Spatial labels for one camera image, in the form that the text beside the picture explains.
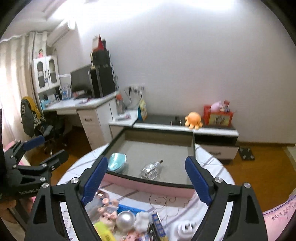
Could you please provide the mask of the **person's hand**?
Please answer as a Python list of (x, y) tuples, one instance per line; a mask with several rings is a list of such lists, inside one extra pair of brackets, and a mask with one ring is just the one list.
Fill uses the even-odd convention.
[(1, 218), (10, 223), (17, 223), (14, 216), (10, 213), (10, 208), (16, 206), (16, 200), (14, 199), (3, 199), (1, 200), (0, 215)]

